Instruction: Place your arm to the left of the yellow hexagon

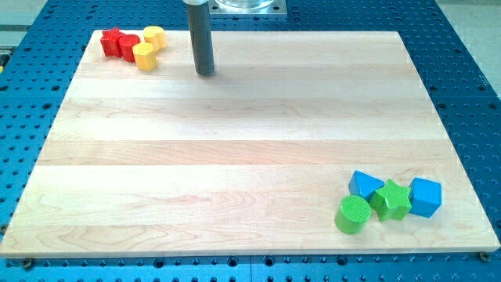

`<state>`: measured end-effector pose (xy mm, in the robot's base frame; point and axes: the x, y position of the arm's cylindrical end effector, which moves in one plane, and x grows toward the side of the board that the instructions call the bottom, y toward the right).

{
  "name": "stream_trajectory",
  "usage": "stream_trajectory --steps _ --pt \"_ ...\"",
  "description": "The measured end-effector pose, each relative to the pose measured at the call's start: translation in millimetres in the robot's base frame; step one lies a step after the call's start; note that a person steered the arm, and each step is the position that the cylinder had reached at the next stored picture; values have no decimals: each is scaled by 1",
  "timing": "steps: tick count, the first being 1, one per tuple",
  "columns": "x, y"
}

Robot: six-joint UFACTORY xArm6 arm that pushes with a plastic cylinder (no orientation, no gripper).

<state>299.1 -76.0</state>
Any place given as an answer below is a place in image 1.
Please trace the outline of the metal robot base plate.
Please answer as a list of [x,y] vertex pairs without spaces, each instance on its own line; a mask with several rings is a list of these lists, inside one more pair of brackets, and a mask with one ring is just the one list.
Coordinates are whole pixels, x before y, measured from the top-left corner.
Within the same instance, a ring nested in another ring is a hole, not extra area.
[[213,18],[266,18],[287,16],[286,0],[209,0]]

